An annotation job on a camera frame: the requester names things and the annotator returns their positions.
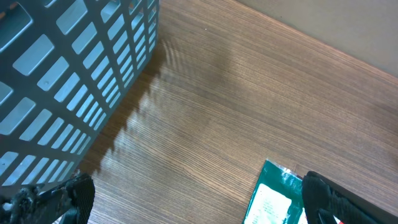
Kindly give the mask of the green snack packet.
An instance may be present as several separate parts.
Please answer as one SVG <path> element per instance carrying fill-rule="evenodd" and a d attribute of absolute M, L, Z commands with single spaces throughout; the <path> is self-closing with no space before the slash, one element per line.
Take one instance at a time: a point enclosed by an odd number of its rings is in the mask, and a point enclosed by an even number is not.
<path fill-rule="evenodd" d="M 265 161 L 243 224 L 307 224 L 302 178 L 290 169 Z"/>

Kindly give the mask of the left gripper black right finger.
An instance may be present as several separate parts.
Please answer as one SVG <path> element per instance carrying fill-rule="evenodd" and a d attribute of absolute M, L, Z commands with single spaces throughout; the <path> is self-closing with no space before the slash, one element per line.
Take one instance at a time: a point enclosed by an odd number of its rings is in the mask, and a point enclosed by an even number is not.
<path fill-rule="evenodd" d="M 302 200 L 309 224 L 397 224 L 397 216 L 314 171 L 303 178 Z"/>

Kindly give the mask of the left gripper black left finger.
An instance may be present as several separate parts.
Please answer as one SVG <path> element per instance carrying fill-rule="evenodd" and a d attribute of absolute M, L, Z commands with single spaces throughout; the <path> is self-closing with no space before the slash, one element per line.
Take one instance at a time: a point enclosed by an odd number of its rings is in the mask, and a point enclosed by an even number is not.
<path fill-rule="evenodd" d="M 1 196 L 1 223 L 87 224 L 95 199 L 95 185 L 88 174 L 40 192 L 38 185 L 27 185 L 12 197 Z"/>

